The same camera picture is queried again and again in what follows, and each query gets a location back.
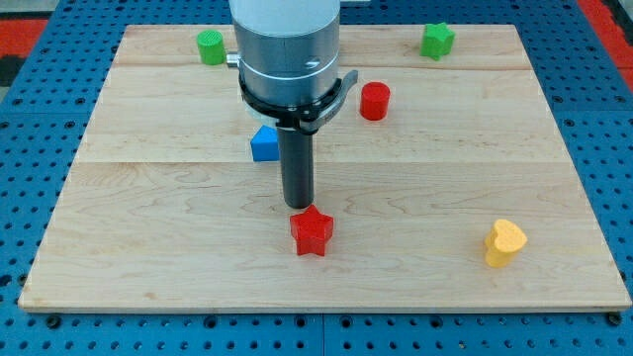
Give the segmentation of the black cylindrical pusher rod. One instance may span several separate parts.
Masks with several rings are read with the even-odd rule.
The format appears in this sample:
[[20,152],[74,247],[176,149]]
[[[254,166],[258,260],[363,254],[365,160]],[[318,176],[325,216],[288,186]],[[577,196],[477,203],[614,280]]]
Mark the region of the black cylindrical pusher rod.
[[277,130],[283,195],[293,209],[314,200],[313,137],[297,131]]

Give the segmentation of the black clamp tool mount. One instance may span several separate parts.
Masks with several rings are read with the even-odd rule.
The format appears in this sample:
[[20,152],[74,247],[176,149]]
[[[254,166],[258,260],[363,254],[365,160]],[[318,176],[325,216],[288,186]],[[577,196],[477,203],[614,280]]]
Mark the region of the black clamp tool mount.
[[348,92],[358,81],[358,71],[351,70],[315,102],[306,105],[278,106],[264,102],[249,91],[238,77],[241,99],[247,112],[262,125],[301,134],[315,134],[341,110]]

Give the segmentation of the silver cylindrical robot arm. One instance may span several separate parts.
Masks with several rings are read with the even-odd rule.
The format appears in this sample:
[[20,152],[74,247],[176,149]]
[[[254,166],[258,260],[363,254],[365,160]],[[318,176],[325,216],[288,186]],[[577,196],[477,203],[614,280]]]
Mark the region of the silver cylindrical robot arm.
[[338,75],[338,0],[230,0],[238,83],[248,113],[278,135],[283,194],[314,200],[313,136],[342,108],[358,73]]

